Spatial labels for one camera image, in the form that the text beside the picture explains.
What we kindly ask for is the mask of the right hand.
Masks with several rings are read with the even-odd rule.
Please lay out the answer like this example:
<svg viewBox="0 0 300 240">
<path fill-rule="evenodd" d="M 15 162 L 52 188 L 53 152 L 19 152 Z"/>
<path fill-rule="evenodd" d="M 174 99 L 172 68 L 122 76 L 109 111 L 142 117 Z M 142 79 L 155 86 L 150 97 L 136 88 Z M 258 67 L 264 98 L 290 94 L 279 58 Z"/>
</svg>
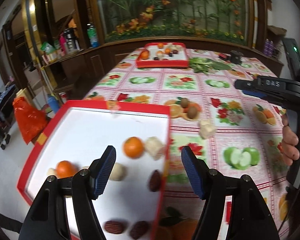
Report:
<svg viewBox="0 0 300 240">
<path fill-rule="evenodd" d="M 293 161 L 296 161 L 300 157 L 300 152 L 296 148 L 299 143 L 298 136 L 290 129 L 287 115 L 282 116 L 282 158 L 286 165 L 291 166 Z"/>
</svg>

